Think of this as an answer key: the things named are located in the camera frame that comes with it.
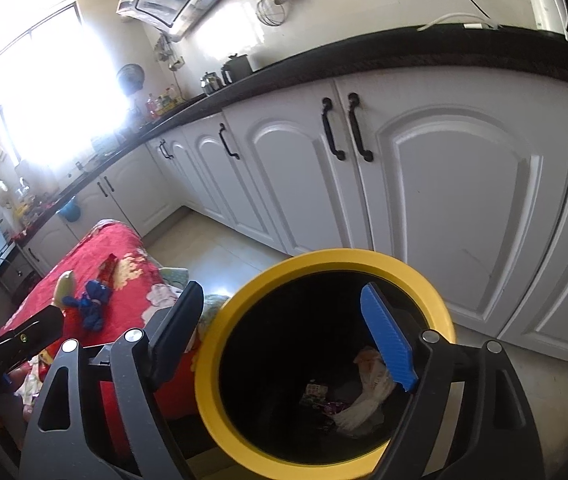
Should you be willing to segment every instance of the plastic bag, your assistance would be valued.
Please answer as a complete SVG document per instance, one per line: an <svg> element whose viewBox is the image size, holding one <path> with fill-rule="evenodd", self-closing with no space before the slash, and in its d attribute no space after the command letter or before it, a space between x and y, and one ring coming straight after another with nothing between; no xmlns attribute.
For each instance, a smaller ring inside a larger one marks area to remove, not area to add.
<svg viewBox="0 0 568 480"><path fill-rule="evenodd" d="M395 382L382 362L382 356L374 348L360 350L353 362L360 370L362 393L349 408L331 415L331 418L338 432L356 438L370 433L384 422L380 406L393 391Z"/></svg>

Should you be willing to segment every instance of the window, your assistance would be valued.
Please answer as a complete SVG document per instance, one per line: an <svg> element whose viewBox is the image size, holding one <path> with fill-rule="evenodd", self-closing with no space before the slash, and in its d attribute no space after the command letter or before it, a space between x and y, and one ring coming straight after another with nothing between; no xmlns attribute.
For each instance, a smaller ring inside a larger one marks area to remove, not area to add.
<svg viewBox="0 0 568 480"><path fill-rule="evenodd" d="M0 53L0 113L17 161L47 164L58 177L93 154L92 137L122 124L126 99L115 70L77 7L53 14Z"/></svg>

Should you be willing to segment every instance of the black countertop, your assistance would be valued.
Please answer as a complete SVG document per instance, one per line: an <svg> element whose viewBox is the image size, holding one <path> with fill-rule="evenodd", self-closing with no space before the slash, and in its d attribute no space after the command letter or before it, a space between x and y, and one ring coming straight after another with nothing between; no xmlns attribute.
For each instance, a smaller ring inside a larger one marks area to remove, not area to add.
<svg viewBox="0 0 568 480"><path fill-rule="evenodd" d="M407 66L485 66L544 75L568 82L568 42L558 34L526 28L464 28L459 24L394 28L319 46L274 63L210 96L198 96L149 124L129 144L68 186L19 241L27 243L55 212L127 153L164 132L219 113L224 107L274 90L368 70Z"/></svg>

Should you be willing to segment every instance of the silver bolt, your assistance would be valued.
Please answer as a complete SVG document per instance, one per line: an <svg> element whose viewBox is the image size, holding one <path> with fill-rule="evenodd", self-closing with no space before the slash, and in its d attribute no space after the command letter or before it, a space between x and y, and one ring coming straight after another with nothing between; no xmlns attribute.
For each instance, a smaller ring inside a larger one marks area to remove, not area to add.
<svg viewBox="0 0 568 480"><path fill-rule="evenodd" d="M422 339L424 339L427 343L434 344L440 340L440 334L435 332L435 330L427 330L422 334Z"/></svg>
<svg viewBox="0 0 568 480"><path fill-rule="evenodd" d="M62 344L62 352L72 352L77 348L77 339L67 339Z"/></svg>
<svg viewBox="0 0 568 480"><path fill-rule="evenodd" d="M489 352L494 354L499 354L502 351L502 345L500 345L497 341L489 341L486 348Z"/></svg>
<svg viewBox="0 0 568 480"><path fill-rule="evenodd" d="M143 335L144 332L142 332L139 328L132 328L124 334L124 339L126 339L129 343L134 343L135 341L142 339Z"/></svg>

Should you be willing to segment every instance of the yellow trash can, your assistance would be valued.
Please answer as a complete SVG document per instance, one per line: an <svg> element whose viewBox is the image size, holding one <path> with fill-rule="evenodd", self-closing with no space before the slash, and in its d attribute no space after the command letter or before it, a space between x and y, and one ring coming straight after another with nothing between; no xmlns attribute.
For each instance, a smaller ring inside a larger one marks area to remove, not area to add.
<svg viewBox="0 0 568 480"><path fill-rule="evenodd" d="M218 313L196 365L204 424L237 463L273 480L351 480L373 471L408 402L400 386L382 404L384 422L361 438L325 433L298 408L309 381L358 378L353 358L375 346L360 312L368 282L421 327L455 342L433 286L385 254L331 249L265 270Z"/></svg>

